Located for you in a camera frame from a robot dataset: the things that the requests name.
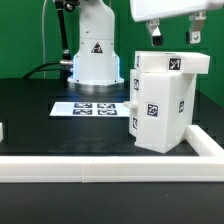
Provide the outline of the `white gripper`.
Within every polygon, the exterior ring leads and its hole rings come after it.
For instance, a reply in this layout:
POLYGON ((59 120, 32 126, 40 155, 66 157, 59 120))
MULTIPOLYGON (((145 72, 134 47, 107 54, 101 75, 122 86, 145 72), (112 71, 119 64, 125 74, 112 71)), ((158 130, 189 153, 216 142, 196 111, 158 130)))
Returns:
POLYGON ((153 46, 163 44, 158 19, 192 13, 189 16, 191 24, 186 32, 186 42, 198 44, 201 41, 201 30, 206 21, 205 11, 220 9, 223 6, 224 0, 130 0, 131 15, 134 21, 149 20, 146 27, 151 35, 153 46))

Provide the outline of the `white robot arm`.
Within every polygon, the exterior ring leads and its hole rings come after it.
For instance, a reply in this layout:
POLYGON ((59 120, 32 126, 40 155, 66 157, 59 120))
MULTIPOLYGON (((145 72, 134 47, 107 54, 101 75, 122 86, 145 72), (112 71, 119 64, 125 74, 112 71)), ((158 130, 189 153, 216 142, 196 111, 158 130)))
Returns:
MULTIPOLYGON (((145 22, 152 44, 160 46, 163 37, 159 20, 190 15, 187 42, 199 43, 208 10, 220 9, 224 0, 130 0, 135 22, 145 22)), ((110 86, 123 83, 120 60, 114 52, 115 15, 103 0, 81 0, 79 4, 79 51, 73 58, 70 83, 110 86)))

